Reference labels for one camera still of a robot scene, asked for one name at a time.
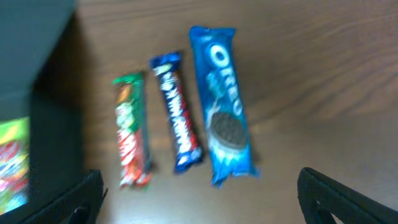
oreo package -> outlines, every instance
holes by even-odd
[[[232,59],[233,28],[194,26],[189,32],[214,186],[230,175],[255,175],[249,131]]]

candy bar wrapper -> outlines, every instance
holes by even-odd
[[[28,201],[29,118],[0,121],[0,215]]]
[[[176,173],[185,172],[191,165],[200,163],[203,157],[178,77],[180,57],[178,52],[174,52],[154,57],[150,61],[168,112],[175,147]]]
[[[144,80],[141,73],[132,73],[115,79],[113,84],[119,88],[116,124],[122,165],[120,186],[143,186],[150,180],[146,170],[150,154],[146,144]]]
[[[212,184],[217,187],[230,175],[258,175],[252,164],[249,131],[232,59],[234,34],[232,28],[200,26],[192,27],[189,33],[213,163]]]

wood grain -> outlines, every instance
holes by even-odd
[[[77,77],[64,84],[84,112],[86,166],[100,168],[110,188],[98,223],[303,223],[296,180],[304,166],[398,209],[391,134],[398,117],[373,115],[397,104],[397,16],[390,0],[81,0],[54,72]],[[209,161],[173,176],[164,105],[148,72],[159,173],[145,193],[120,191],[115,77],[149,71],[151,57],[182,50],[187,99],[205,142],[188,39],[195,24],[237,28],[234,59],[264,176],[215,190]]]

